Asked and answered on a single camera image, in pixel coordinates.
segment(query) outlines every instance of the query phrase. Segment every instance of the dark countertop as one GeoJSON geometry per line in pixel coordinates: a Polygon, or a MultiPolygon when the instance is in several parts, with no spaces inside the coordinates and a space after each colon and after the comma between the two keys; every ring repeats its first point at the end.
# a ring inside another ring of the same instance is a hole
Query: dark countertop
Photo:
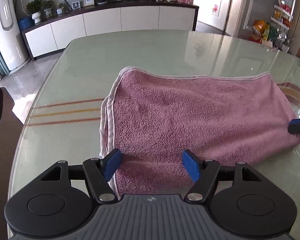
{"type": "Polygon", "coordinates": [[[164,5],[164,6],[176,6],[176,7],[188,7],[188,8],[194,8],[194,9],[199,9],[198,6],[193,5],[193,4],[188,4],[188,3],[180,3],[180,2],[166,2],[166,1],[154,1],[154,0],[135,0],[135,1],[122,1],[122,2],[117,2],[117,3],[106,3],[102,5],[91,5],[87,7],[81,7],[79,9],[74,9],[72,11],[69,11],[67,13],[63,13],[60,15],[53,16],[47,20],[41,21],[37,23],[36,25],[24,30],[22,33],[27,33],[29,31],[32,31],[36,28],[39,28],[41,26],[44,26],[49,23],[53,23],[55,21],[68,18],[71,16],[75,16],[78,14],[83,14],[87,12],[93,12],[93,11],[98,11],[98,10],[104,10],[104,9],[110,9],[110,8],[117,8],[117,7],[128,7],[128,6],[159,6],[159,5],[164,5]]]}

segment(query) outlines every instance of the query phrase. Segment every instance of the glass table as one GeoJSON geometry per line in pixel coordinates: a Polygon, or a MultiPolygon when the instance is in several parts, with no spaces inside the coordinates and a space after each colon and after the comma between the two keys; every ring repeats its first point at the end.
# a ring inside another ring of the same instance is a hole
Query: glass table
{"type": "MultiPolygon", "coordinates": [[[[58,160],[81,164],[100,152],[100,106],[119,71],[252,76],[269,71],[300,117],[300,59],[251,41],[188,31],[129,31],[72,41],[50,71],[25,122],[9,197],[58,160]]],[[[300,145],[256,168],[295,201],[291,235],[300,240],[300,145]]],[[[84,183],[72,181],[85,191],[84,183]]]]}

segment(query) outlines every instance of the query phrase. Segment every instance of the pink drawing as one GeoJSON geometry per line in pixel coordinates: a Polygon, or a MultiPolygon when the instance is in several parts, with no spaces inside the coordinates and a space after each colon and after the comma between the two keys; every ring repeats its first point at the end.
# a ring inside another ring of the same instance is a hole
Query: pink drawing
{"type": "Polygon", "coordinates": [[[218,11],[218,5],[214,5],[214,8],[212,8],[212,12],[216,12],[216,11],[218,11]]]}

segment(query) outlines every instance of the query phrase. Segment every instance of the folded towel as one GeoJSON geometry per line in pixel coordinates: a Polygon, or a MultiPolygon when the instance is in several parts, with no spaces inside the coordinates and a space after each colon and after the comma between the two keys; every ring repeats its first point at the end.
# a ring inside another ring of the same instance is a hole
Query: folded towel
{"type": "Polygon", "coordinates": [[[269,73],[253,77],[160,76],[121,70],[101,107],[101,153],[123,153],[110,182],[118,194],[183,193],[189,149],[223,165],[249,164],[300,143],[295,113],[269,73]]]}

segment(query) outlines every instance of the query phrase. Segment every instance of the tiled floor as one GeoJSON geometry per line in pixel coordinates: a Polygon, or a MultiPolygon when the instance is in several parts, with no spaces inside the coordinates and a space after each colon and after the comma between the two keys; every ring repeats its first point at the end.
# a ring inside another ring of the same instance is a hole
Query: tiled floor
{"type": "Polygon", "coordinates": [[[207,25],[199,21],[197,21],[197,26],[195,30],[197,32],[203,32],[203,33],[216,33],[216,34],[226,35],[226,32],[223,32],[215,27],[212,27],[210,25],[207,25]]]}
{"type": "Polygon", "coordinates": [[[25,123],[31,105],[49,71],[61,53],[30,61],[18,72],[0,80],[0,87],[5,87],[14,100],[12,111],[25,123]]]}

